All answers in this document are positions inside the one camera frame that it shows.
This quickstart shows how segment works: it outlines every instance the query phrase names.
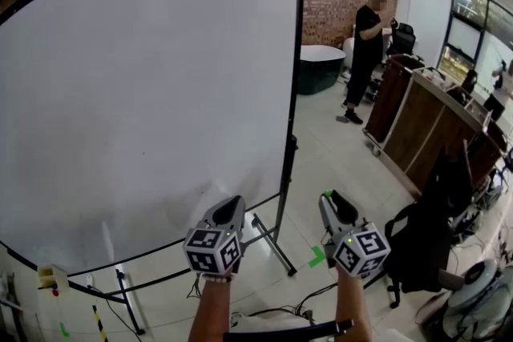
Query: whiteboard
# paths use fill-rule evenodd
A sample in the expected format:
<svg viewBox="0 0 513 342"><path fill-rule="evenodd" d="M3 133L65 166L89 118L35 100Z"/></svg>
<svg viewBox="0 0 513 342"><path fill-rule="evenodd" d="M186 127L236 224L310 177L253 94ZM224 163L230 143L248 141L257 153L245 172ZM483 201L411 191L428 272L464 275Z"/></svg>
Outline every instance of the whiteboard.
<svg viewBox="0 0 513 342"><path fill-rule="evenodd" d="M33 0L0 26L0 240L68 274L280 190L297 0Z"/></svg>

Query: wooden counter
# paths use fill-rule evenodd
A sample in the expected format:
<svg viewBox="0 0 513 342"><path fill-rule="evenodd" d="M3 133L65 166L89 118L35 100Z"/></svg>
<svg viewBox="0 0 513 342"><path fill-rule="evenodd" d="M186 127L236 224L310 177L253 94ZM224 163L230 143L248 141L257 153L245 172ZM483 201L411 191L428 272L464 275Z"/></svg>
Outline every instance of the wooden counter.
<svg viewBox="0 0 513 342"><path fill-rule="evenodd" d="M410 83L412 70L421 67L424 67L422 62L406 54L390 56L386 61L378 100L374 104L366 125L366 130L378 143L385 140L394 123L402 98Z"/></svg>
<svg viewBox="0 0 513 342"><path fill-rule="evenodd" d="M438 154L456 156L465 139L475 141L489 122L476 102L462 106L414 70L383 151L422 192Z"/></svg>

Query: person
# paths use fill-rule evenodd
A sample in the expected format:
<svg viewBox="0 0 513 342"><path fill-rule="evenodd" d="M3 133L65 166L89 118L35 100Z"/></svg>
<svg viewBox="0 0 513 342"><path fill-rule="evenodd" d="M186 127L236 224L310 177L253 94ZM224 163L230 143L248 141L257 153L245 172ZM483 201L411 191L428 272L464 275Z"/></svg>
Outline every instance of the person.
<svg viewBox="0 0 513 342"><path fill-rule="evenodd" d="M506 108L507 100L513 99L513 60L507 70L499 68L491 73L492 77L499 77L495 90L484 102L484 108L491 112L494 121L499 120Z"/></svg>
<svg viewBox="0 0 513 342"><path fill-rule="evenodd" d="M370 342L372 327L366 309L362 280L349 276L338 264L337 271L335 320L337 322L353 320L353 327L344 336L336 338L335 342ZM205 279L200 306L189 334L189 342L222 342L223 335L230 330L232 276L229 274L221 278L206 276Z"/></svg>
<svg viewBox="0 0 513 342"><path fill-rule="evenodd" d="M360 104L366 88L369 86L374 68L381 63L383 57L382 30L390 19L381 20L376 12L386 8L386 0L368 0L356 13L356 29L354 33L353 65L351 78L347 85L348 92L344 105L347 111L338 121L363 124L354 112Z"/></svg>

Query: sneaker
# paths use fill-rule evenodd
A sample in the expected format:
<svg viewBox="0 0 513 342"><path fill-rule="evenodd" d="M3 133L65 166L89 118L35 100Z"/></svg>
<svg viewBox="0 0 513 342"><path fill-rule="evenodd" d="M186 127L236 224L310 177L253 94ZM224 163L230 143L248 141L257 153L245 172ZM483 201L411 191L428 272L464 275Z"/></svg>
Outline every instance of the sneaker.
<svg viewBox="0 0 513 342"><path fill-rule="evenodd" d="M352 121L355 124L363 124L363 120L360 119L354 111L348 111L345 113L345 116L349 119L349 121Z"/></svg>

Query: white wall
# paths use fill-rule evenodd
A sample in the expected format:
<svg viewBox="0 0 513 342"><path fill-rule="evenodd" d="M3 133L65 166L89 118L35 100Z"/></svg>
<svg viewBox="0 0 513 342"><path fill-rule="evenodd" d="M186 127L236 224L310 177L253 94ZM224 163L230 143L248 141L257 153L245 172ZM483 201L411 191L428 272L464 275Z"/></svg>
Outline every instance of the white wall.
<svg viewBox="0 0 513 342"><path fill-rule="evenodd" d="M451 0L398 0L396 19L414 28L414 49L428 66L436 66L449 23Z"/></svg>

